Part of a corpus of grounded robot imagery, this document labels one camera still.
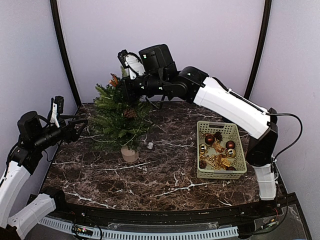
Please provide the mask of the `pale green plastic basket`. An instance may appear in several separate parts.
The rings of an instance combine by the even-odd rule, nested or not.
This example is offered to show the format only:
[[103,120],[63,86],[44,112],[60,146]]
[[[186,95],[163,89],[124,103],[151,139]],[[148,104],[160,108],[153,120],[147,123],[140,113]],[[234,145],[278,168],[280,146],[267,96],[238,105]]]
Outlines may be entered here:
[[[213,148],[213,145],[205,143],[207,135],[214,135],[215,132],[221,132],[223,140],[219,143],[221,146],[226,147],[226,142],[234,141],[236,156],[235,158],[227,158],[226,152],[218,153]],[[199,153],[199,145],[207,145],[207,153]],[[214,160],[216,156],[222,156],[230,161],[230,166],[235,167],[236,170],[214,170]],[[199,161],[207,163],[206,169],[200,169]],[[247,164],[245,160],[245,153],[238,127],[233,123],[224,122],[210,122],[198,121],[197,122],[197,160],[196,160],[197,177],[201,179],[224,179],[224,180],[237,180],[247,172]]]

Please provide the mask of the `dark pine cone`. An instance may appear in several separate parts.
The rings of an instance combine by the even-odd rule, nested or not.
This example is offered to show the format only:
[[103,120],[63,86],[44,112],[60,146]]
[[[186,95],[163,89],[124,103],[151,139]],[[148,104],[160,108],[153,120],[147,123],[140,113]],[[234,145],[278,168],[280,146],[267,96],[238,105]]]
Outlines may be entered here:
[[220,131],[215,132],[213,136],[217,142],[221,142],[223,140],[223,136]]
[[137,117],[137,113],[134,109],[128,108],[124,111],[123,116],[128,119],[133,119]]

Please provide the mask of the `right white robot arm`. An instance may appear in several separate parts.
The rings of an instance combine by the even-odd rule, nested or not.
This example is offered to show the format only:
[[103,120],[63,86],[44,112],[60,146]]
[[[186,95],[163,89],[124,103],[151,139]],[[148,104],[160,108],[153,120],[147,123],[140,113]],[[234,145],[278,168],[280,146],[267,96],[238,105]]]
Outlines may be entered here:
[[278,140],[277,121],[283,113],[252,103],[196,67],[178,71],[166,44],[145,48],[138,54],[124,49],[117,57],[122,67],[129,70],[120,84],[128,101],[158,95],[168,100],[179,98],[209,109],[247,131],[250,140],[246,161],[254,168],[262,200],[255,205],[255,213],[266,217],[274,210],[277,155],[273,153]]

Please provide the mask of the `small green christmas tree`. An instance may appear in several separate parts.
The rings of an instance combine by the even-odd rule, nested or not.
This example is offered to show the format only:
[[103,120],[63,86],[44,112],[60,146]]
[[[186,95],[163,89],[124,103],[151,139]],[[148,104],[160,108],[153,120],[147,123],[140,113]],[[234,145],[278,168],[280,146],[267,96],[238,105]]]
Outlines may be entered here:
[[[129,102],[120,87],[95,86],[99,96],[94,99],[95,114],[91,119],[97,133],[94,147],[103,151],[119,151],[123,146],[138,151],[141,138],[149,132],[153,123],[149,120],[151,104],[140,99]],[[124,117],[126,109],[134,109],[135,118]]]

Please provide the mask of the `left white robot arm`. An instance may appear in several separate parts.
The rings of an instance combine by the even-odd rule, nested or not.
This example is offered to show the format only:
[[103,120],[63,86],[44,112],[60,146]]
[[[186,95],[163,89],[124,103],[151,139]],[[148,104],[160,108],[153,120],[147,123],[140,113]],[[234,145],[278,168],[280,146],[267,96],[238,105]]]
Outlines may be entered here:
[[65,194],[56,188],[46,188],[31,203],[13,216],[10,212],[19,192],[43,158],[43,152],[57,143],[76,142],[88,120],[75,115],[62,115],[51,123],[36,111],[25,113],[17,122],[19,137],[10,150],[6,169],[0,179],[0,238],[23,240],[49,213],[60,218],[71,213]]

